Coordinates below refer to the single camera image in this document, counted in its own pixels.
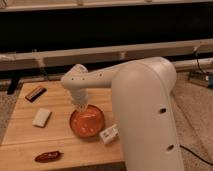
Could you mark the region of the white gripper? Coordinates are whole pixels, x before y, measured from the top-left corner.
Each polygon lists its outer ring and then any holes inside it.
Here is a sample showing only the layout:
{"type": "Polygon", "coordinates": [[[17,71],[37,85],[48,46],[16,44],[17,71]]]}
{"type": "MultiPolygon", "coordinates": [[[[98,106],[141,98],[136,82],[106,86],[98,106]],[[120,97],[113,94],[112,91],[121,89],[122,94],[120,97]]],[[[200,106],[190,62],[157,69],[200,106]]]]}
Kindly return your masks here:
{"type": "Polygon", "coordinates": [[[70,90],[72,103],[76,106],[78,112],[84,112],[88,104],[88,92],[86,89],[70,90]]]}

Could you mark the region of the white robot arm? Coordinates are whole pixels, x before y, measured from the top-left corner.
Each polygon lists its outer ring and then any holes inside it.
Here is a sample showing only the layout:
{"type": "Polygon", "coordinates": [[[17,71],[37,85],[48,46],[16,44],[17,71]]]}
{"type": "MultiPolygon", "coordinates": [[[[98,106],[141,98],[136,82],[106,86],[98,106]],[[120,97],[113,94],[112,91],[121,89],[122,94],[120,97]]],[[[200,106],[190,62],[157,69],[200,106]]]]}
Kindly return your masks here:
{"type": "Polygon", "coordinates": [[[93,72],[77,64],[61,78],[82,109],[88,88],[109,87],[127,171],[184,171],[170,93],[174,65],[162,57],[133,60],[93,72]]]}

